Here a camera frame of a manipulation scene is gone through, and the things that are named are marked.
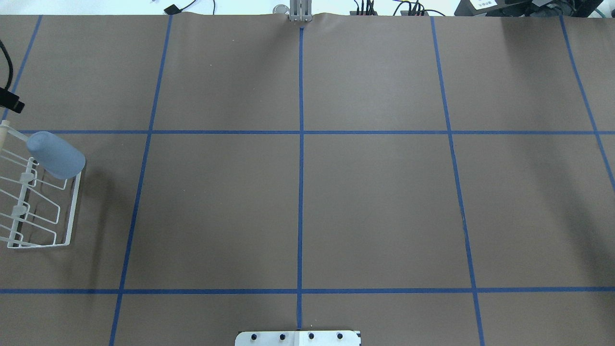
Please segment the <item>blue plastic cup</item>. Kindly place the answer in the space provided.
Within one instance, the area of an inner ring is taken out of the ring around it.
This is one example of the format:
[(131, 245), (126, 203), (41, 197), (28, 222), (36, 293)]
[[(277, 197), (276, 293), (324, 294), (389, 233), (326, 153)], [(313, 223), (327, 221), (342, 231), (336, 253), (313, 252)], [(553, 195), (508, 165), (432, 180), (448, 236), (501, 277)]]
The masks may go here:
[(72, 179), (86, 165), (86, 158), (81, 151), (48, 131), (39, 131), (29, 136), (26, 147), (31, 156), (56, 179)]

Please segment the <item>small black sensor box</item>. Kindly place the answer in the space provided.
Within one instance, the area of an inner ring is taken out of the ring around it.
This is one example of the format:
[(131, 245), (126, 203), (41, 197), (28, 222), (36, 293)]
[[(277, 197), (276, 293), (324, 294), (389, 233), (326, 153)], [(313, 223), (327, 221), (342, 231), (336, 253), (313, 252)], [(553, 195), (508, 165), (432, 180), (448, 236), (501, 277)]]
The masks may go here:
[(180, 9), (180, 7), (177, 7), (175, 4), (172, 4), (171, 6), (166, 7), (163, 10), (167, 15), (176, 15), (179, 13), (182, 13), (182, 9)]

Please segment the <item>brown paper table cover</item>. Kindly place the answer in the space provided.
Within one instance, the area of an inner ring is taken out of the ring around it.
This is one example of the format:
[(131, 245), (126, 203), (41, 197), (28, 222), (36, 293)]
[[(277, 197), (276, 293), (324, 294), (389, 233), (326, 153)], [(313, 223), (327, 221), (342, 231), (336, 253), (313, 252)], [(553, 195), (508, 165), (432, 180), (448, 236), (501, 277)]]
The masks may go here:
[(614, 21), (1, 17), (71, 244), (1, 247), (3, 346), (614, 344)]

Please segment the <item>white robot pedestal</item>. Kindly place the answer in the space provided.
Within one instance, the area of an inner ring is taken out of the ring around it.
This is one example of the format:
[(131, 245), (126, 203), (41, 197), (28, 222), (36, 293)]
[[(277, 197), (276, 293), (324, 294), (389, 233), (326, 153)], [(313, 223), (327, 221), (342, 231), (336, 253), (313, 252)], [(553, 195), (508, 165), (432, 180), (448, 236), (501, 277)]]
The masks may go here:
[(360, 346), (359, 331), (246, 331), (237, 335), (235, 346)]

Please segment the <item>aluminium frame post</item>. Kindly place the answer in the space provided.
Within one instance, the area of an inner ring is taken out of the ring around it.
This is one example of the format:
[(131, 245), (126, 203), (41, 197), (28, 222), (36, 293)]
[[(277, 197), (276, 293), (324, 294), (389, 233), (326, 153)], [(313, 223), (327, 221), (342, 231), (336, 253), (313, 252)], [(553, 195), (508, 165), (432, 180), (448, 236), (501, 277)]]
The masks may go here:
[(312, 0), (290, 0), (288, 18), (290, 22), (311, 22)]

